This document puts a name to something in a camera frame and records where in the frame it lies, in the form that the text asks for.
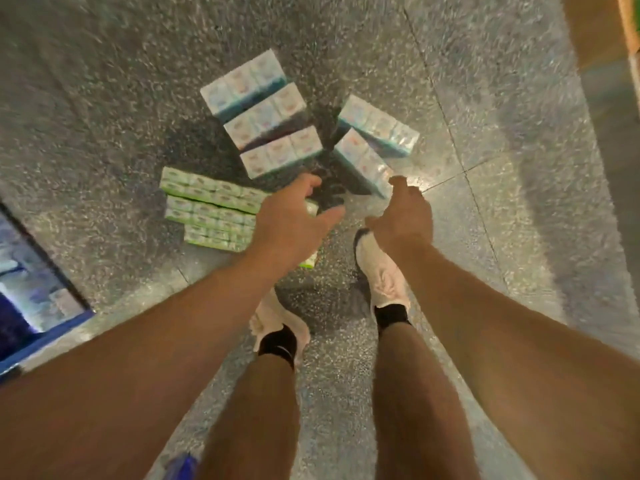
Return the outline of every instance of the terrazzo floor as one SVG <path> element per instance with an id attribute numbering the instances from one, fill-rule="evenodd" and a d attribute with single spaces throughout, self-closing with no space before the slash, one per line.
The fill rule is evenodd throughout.
<path id="1" fill-rule="evenodd" d="M 10 0 L 0 9 L 0 196 L 98 315 L 26 368 L 130 318 L 228 256 L 163 219 L 165 165 L 249 184 L 198 89 L 269 47 L 328 142 L 354 92 L 421 137 L 392 162 L 432 203 L 436 246 L 492 287 L 640 357 L 640 319 L 559 0 Z M 348 215 L 279 283 L 312 330 L 294 479 L 370 479 L 366 318 L 352 241 L 382 201 L 329 156 L 315 197 Z M 257 181 L 273 190 L 291 173 Z M 456 384 L 485 479 L 531 474 Z M 252 359 L 245 335 L 158 465 L 202 451 Z"/>

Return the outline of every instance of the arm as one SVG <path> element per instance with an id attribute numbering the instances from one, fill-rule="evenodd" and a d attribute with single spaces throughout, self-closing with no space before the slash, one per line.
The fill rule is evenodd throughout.
<path id="1" fill-rule="evenodd" d="M 0 464 L 12 479 L 144 478 L 261 298 L 344 215 L 318 217 L 302 175 L 263 203 L 244 256 L 0 389 Z"/>
<path id="2" fill-rule="evenodd" d="M 404 178 L 369 218 L 489 418 L 545 479 L 640 477 L 640 364 L 498 293 L 432 245 Z"/>

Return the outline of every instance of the sock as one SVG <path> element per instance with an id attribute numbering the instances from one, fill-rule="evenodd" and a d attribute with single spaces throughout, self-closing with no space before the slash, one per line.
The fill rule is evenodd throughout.
<path id="1" fill-rule="evenodd" d="M 260 342 L 258 355 L 273 354 L 289 362 L 293 369 L 293 359 L 298 350 L 298 339 L 291 329 L 282 325 L 282 330 L 272 331 L 264 336 Z"/>
<path id="2" fill-rule="evenodd" d="M 376 316 L 376 322 L 378 322 L 378 334 L 393 323 L 409 323 L 411 325 L 409 316 L 406 314 L 406 308 L 399 303 L 393 303 L 382 308 L 374 306 L 373 314 Z"/>

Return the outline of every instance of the white sneaker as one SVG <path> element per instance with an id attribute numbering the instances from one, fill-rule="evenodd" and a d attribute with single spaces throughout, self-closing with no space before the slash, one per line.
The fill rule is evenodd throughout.
<path id="1" fill-rule="evenodd" d="M 374 319 L 374 306 L 399 304 L 409 310 L 411 302 L 404 275 L 393 259 L 380 249 L 372 232 L 362 236 L 356 244 L 356 263 L 369 281 Z"/>
<path id="2" fill-rule="evenodd" d="M 255 336 L 254 352 L 260 350 L 262 339 L 272 331 L 282 330 L 282 326 L 288 326 L 296 336 L 298 346 L 296 348 L 296 356 L 294 362 L 299 363 L 302 350 L 311 341 L 311 334 L 307 324 L 297 315 L 286 310 L 278 301 L 276 290 L 271 290 L 262 298 L 260 305 L 256 309 L 251 320 L 249 320 L 249 329 Z"/>

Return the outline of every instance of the sneaker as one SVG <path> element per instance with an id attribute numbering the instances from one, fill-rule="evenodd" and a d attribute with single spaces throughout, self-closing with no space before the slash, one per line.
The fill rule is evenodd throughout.
<path id="1" fill-rule="evenodd" d="M 376 242 L 372 232 L 361 236 L 356 243 L 356 263 L 369 281 L 371 315 L 373 307 L 399 304 L 409 310 L 411 302 L 406 280 L 400 268 Z"/>
<path id="2" fill-rule="evenodd" d="M 255 336 L 254 352 L 260 350 L 260 342 L 272 331 L 282 330 L 282 326 L 288 326 L 297 339 L 296 356 L 294 362 L 300 362 L 302 350 L 311 341 L 311 334 L 307 324 L 297 315 L 286 310 L 278 300 L 276 290 L 271 288 L 267 295 L 262 298 L 260 305 L 256 309 L 251 320 L 249 320 L 249 329 Z"/>

